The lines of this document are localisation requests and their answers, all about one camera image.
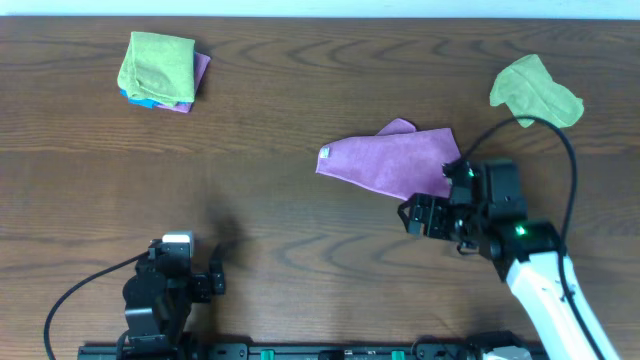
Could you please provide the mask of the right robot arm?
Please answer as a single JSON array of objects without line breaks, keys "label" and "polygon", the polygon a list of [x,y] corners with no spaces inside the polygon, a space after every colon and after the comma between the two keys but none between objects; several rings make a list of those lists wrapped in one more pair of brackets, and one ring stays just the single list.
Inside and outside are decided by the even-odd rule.
[{"label": "right robot arm", "polygon": [[456,201],[415,194],[398,207],[406,231],[489,260],[531,319],[551,359],[617,359],[558,231],[531,221],[524,198]]}]

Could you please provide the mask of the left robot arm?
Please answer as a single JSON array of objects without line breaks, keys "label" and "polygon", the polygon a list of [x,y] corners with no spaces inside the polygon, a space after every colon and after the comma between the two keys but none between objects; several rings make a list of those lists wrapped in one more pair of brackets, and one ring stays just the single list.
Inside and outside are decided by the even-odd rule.
[{"label": "left robot arm", "polygon": [[209,303],[226,290],[222,258],[214,253],[208,270],[195,272],[191,245],[154,240],[123,288],[129,347],[119,346],[122,359],[186,359],[189,336],[184,333],[192,305]]}]

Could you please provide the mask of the purple microfiber cloth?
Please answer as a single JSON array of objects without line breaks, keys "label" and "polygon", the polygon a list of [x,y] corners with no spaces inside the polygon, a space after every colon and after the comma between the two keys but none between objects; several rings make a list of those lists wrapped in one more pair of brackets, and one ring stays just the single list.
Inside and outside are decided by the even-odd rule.
[{"label": "purple microfiber cloth", "polygon": [[416,193],[448,197],[442,166],[459,157],[449,128],[419,131],[396,118],[375,135],[322,146],[316,172],[401,200]]}]

